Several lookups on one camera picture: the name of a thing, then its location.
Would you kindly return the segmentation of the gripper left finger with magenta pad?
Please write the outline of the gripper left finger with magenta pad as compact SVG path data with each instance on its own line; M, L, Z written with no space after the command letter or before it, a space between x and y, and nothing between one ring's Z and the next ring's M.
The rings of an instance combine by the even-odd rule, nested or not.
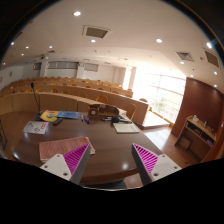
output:
M65 155L56 154L41 166L41 169L79 184L90 156L90 145L85 144Z

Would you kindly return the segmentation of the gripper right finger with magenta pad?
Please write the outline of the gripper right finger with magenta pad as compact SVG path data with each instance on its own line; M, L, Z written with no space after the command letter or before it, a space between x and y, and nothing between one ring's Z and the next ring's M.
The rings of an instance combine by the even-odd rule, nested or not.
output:
M132 144L131 153L143 185L150 184L181 170L181 167L167 155L157 155L138 144Z

